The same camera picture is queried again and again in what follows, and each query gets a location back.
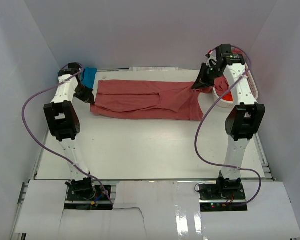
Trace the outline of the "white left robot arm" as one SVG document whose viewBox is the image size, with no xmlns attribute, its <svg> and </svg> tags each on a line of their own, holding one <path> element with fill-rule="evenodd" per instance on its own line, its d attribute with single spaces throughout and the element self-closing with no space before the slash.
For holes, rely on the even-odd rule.
<svg viewBox="0 0 300 240">
<path fill-rule="evenodd" d="M 84 200 L 91 200 L 96 195 L 96 187 L 92 179 L 82 172 L 90 173 L 88 170 L 76 137 L 81 131 L 79 117 L 73 106 L 73 99 L 88 104 L 95 102 L 93 89 L 86 87 L 83 83 L 81 64 L 72 62 L 64 66 L 58 72 L 58 82 L 53 100 L 43 107 L 49 131 L 61 145 L 65 157 L 69 159 L 71 182 L 66 184 L 70 191 Z"/>
</svg>

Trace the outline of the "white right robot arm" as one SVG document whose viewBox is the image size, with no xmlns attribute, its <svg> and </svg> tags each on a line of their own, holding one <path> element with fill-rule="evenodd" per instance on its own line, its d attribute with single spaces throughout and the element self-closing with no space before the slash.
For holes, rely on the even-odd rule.
<svg viewBox="0 0 300 240">
<path fill-rule="evenodd" d="M 192 89 L 201 90 L 213 87 L 215 80 L 225 77 L 229 87 L 213 103 L 215 107 L 227 94 L 232 95 L 233 109 L 225 120 L 225 131 L 228 135 L 227 152 L 223 164 L 204 160 L 208 165 L 220 168 L 215 184 L 198 184 L 194 190 L 202 201 L 225 200 L 226 204 L 243 201 L 245 192 L 241 173 L 246 148 L 250 140 L 258 132 L 266 108 L 254 97 L 248 82 L 249 67 L 247 55 L 233 53 L 234 46 L 221 44 L 213 49 L 215 56 L 209 52 L 207 63 L 201 65 L 198 77 Z"/>
</svg>

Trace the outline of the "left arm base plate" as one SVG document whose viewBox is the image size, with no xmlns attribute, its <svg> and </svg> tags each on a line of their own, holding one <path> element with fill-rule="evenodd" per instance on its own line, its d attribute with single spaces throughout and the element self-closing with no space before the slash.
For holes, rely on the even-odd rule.
<svg viewBox="0 0 300 240">
<path fill-rule="evenodd" d="M 100 185 L 94 185 L 91 194 L 82 196 L 68 187 L 64 209 L 80 211 L 111 211 L 113 209 L 105 191 Z"/>
</svg>

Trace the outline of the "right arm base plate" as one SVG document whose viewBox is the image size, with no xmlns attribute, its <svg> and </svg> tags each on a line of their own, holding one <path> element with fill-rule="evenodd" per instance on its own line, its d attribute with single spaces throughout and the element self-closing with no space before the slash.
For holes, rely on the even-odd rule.
<svg viewBox="0 0 300 240">
<path fill-rule="evenodd" d="M 199 194 L 200 211 L 202 213 L 246 212 L 246 194 L 243 185 L 239 189 L 219 191 L 216 183 L 197 183 L 194 191 Z"/>
</svg>

